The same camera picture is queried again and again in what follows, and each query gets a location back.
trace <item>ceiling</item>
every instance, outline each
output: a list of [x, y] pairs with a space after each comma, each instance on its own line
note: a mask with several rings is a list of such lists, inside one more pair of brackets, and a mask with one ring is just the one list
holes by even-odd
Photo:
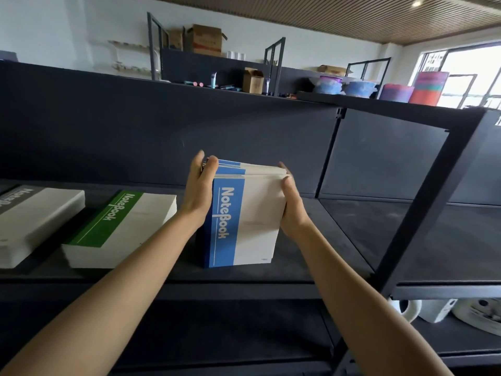
[[501, 25], [501, 0], [422, 0], [418, 7], [415, 0], [162, 1], [402, 45]]

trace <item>recessed light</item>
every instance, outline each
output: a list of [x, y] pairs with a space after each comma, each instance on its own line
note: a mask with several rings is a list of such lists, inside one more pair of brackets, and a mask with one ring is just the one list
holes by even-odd
[[423, 0], [415, 0], [415, 1], [412, 3], [411, 7], [413, 7], [413, 8], [417, 8], [418, 6], [421, 6], [421, 5], [423, 5]]

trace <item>person's right arm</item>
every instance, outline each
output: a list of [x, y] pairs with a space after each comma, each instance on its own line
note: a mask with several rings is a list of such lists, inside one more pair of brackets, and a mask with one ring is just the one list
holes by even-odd
[[301, 249], [322, 299], [365, 376], [450, 376], [424, 338], [360, 277], [308, 217], [291, 176], [281, 227]]

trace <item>hand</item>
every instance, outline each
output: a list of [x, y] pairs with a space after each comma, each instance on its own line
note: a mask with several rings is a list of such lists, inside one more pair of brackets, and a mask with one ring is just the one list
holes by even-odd
[[283, 162], [280, 162], [280, 167], [286, 169], [287, 174], [289, 174], [282, 179], [282, 191], [284, 192], [287, 203], [285, 205], [284, 216], [280, 222], [280, 227], [289, 238], [294, 240], [294, 237], [302, 228], [313, 223], [306, 213], [303, 200], [299, 195], [291, 172], [285, 167]]
[[216, 175], [219, 161], [213, 155], [209, 157], [204, 171], [200, 172], [204, 151], [201, 150], [191, 161], [191, 169], [186, 182], [186, 191], [179, 214], [186, 214], [196, 224], [196, 228], [202, 226], [205, 216], [212, 203], [212, 181]]

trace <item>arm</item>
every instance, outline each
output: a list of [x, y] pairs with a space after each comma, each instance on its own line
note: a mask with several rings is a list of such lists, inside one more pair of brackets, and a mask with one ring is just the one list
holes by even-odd
[[284, 178], [282, 188], [287, 206], [281, 227], [301, 249], [329, 314], [364, 375], [452, 375], [411, 324], [322, 236], [308, 217], [293, 178]]
[[203, 158], [200, 151], [193, 159], [178, 213], [40, 331], [0, 376], [109, 373], [186, 242], [204, 223], [217, 158], [210, 157], [201, 175]]

